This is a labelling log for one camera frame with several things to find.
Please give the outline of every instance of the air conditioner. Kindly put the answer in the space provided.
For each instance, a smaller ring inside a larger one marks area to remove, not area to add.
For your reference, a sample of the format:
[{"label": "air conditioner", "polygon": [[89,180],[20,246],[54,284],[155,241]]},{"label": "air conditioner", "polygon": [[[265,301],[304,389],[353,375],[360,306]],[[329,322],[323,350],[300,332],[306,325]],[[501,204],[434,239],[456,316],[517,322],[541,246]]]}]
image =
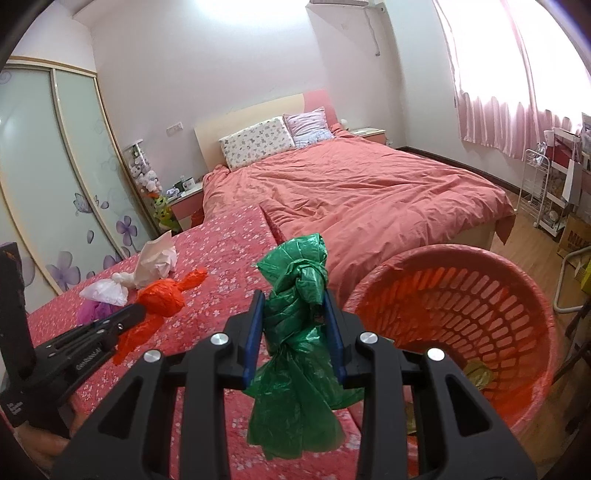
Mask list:
[{"label": "air conditioner", "polygon": [[313,5],[350,5],[352,7],[377,7],[383,5],[382,0],[310,0]]}]

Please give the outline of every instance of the bed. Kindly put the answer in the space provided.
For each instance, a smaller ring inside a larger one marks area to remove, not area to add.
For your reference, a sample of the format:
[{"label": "bed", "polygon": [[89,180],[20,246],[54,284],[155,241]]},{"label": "bed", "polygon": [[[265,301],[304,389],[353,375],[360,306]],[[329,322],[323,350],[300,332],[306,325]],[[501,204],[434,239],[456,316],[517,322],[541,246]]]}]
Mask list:
[{"label": "bed", "polygon": [[[185,351],[199,340],[222,331],[229,316],[248,310],[256,289],[269,293],[271,287],[255,263],[275,248],[277,243],[258,206],[229,210],[207,224],[175,236],[173,241],[178,252],[178,263],[171,278],[178,280],[196,267],[206,267],[209,273],[207,279],[200,287],[184,293],[187,306],[174,317],[166,319],[165,324],[147,343],[136,348],[118,366],[112,361],[107,362],[80,387],[77,392],[80,406],[86,413],[97,407],[117,380],[145,351],[157,348],[165,355]],[[127,258],[31,313],[28,323],[34,344],[43,343],[75,325],[77,311],[83,302],[79,296],[83,288],[96,280],[109,278],[115,272],[133,271],[137,261],[138,255]],[[260,361],[265,358],[264,355],[263,349]],[[317,480],[319,477],[348,480],[355,477],[361,436],[347,410],[336,412],[346,435],[345,442],[338,450],[323,454],[305,453],[296,460],[275,459],[267,462],[259,447],[246,442],[254,401],[236,390],[226,391],[224,400],[228,454],[234,480]],[[173,479],[179,478],[180,422],[181,413],[177,410],[170,456]]]},{"label": "bed", "polygon": [[[283,113],[324,106],[336,138],[234,172],[219,138]],[[260,205],[276,238],[318,232],[329,252],[329,287],[343,305],[358,282],[400,252],[436,243],[489,249],[503,242],[514,210],[502,188],[467,170],[356,137],[340,126],[326,91],[231,112],[195,127],[210,173],[205,220]]]}]

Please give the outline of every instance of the human hand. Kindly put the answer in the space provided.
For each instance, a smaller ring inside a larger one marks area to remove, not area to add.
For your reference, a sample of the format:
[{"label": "human hand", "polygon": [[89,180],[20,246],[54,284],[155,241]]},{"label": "human hand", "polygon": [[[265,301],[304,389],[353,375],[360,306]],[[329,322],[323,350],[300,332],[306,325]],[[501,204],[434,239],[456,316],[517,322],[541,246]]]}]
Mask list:
[{"label": "human hand", "polygon": [[[80,400],[76,395],[70,399],[69,403],[75,412],[74,422],[70,429],[70,436],[74,436],[86,420],[86,415],[81,413]],[[28,422],[17,427],[15,432],[27,455],[39,468],[46,472],[51,471],[56,457],[62,454],[69,441],[46,430],[32,427]]]}]

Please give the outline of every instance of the pillow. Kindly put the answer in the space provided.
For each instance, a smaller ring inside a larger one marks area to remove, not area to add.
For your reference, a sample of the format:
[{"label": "pillow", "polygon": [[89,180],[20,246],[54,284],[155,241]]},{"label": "pillow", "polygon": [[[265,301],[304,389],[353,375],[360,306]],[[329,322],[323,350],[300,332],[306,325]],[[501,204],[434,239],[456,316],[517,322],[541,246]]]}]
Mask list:
[{"label": "pillow", "polygon": [[220,145],[231,171],[296,147],[280,116],[221,138]]},{"label": "pillow", "polygon": [[283,120],[290,130],[297,148],[304,148],[335,136],[326,123],[326,113],[321,106],[313,112],[284,115]]}]

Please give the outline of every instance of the blue gripper pad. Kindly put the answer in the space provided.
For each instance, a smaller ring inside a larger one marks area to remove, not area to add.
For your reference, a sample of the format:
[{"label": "blue gripper pad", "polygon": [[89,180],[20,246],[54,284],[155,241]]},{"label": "blue gripper pad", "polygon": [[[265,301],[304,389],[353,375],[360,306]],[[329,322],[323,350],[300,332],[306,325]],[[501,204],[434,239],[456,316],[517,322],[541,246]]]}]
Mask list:
[{"label": "blue gripper pad", "polygon": [[265,307],[265,295],[257,291],[249,309],[249,316],[252,318],[251,327],[248,331],[248,337],[244,346],[244,373],[242,379],[247,387],[255,378],[256,361],[258,360],[259,347],[262,337],[262,317]]},{"label": "blue gripper pad", "polygon": [[343,384],[346,377],[345,366],[343,364],[343,340],[340,335],[339,325],[336,320],[338,307],[334,298],[328,290],[324,292],[324,324],[326,325],[326,339],[328,342],[330,361],[333,366],[333,372],[339,382]]}]

